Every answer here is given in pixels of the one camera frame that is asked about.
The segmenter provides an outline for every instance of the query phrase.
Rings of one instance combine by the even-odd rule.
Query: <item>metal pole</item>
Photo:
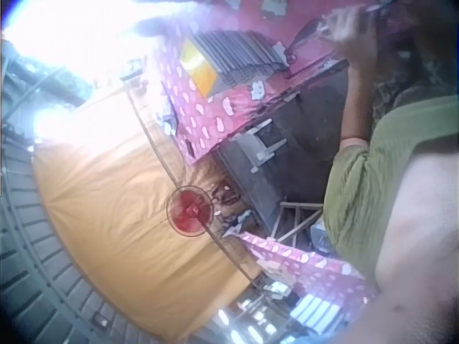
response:
[[[29,88],[27,90],[27,92],[25,92],[22,95],[22,97],[19,98],[19,100],[12,105],[11,109],[9,109],[8,112],[3,116],[3,121],[6,122],[14,114],[14,112],[19,108],[19,106],[21,106],[22,103],[25,102],[27,100],[27,98],[33,92],[35,92],[35,90],[37,90],[38,87],[40,87],[43,84],[43,82],[45,82],[46,80],[48,80],[51,77],[54,77],[57,73],[63,71],[64,69],[65,69],[64,67],[60,67],[60,68],[57,68],[57,69],[53,70],[51,72],[51,74],[43,77],[39,82],[37,82],[35,85],[33,85],[31,88]]]

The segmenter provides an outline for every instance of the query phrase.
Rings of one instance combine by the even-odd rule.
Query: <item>hand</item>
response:
[[[368,14],[367,28],[361,32],[361,10],[361,6],[334,10],[325,18],[328,30],[320,36],[336,45],[349,61],[351,70],[374,75],[378,57],[375,12]]]

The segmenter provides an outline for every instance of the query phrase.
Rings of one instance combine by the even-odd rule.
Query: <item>white plastic chair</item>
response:
[[[252,163],[253,167],[250,170],[252,173],[257,173],[258,168],[266,161],[274,157],[276,150],[287,143],[287,140],[283,139],[270,147],[266,147],[261,139],[256,135],[272,121],[273,120],[270,118],[245,133],[236,134],[233,138],[233,140],[239,143],[241,149]]]

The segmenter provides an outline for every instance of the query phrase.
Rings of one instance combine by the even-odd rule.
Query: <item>electric fan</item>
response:
[[[202,235],[214,219],[212,200],[196,186],[175,190],[167,201],[166,211],[172,228],[185,237]]]

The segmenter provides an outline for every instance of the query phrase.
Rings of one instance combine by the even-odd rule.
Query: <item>fan stand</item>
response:
[[[141,119],[141,116],[140,114],[138,113],[138,110],[137,110],[137,107],[136,107],[136,104],[134,103],[134,99],[132,98],[131,96],[131,93],[130,93],[130,87],[129,87],[129,83],[128,81],[134,77],[137,77],[139,75],[142,74],[143,71],[133,71],[130,75],[126,75],[124,76],[121,81],[123,81],[123,86],[124,86],[124,90],[128,96],[128,99],[129,99],[129,102],[131,103],[132,105],[132,108],[134,110],[134,113],[139,121],[139,124],[141,125],[142,127],[142,130],[143,132],[145,133],[147,139],[148,139],[148,142],[150,143],[150,146],[151,146],[151,149],[153,149],[154,153],[156,154],[156,156],[158,157],[162,167],[164,168],[164,170],[167,172],[169,178],[171,179],[171,181],[174,183],[175,187],[176,188],[179,188],[180,185],[178,185],[178,182],[177,180],[174,178],[174,175],[173,173],[171,172],[170,168],[167,166],[167,164],[164,162],[164,159],[162,158],[161,154],[159,153],[158,151],[158,148],[156,147],[154,141],[153,141],[153,138],[151,137],[149,131],[148,131],[148,128],[145,126],[145,123],[142,121]],[[261,296],[260,297],[264,297],[265,300],[266,300],[266,303],[267,303],[267,306],[269,308],[271,308],[274,312],[276,312],[277,314],[279,314],[281,317],[284,317],[286,319],[290,318],[290,315],[288,313],[286,313],[284,310],[280,309],[276,304],[273,303],[273,301],[269,298],[269,297],[266,297],[266,291],[261,287],[259,286],[253,278],[251,278],[251,276],[242,268],[241,264],[239,264],[239,262],[228,252],[228,250],[226,249],[226,247],[224,247],[224,245],[221,243],[221,241],[219,240],[219,238],[214,234],[212,233],[212,231],[210,230],[210,228],[208,226],[205,226],[204,227],[206,229],[206,233],[208,233],[208,235],[211,237],[211,239],[213,240],[213,242],[218,246],[218,248],[220,250],[222,250],[222,252],[227,256],[227,258],[229,259],[229,261],[241,272],[242,275],[244,275],[245,278],[247,278],[247,280],[249,281],[249,283],[256,289],[260,292]]]

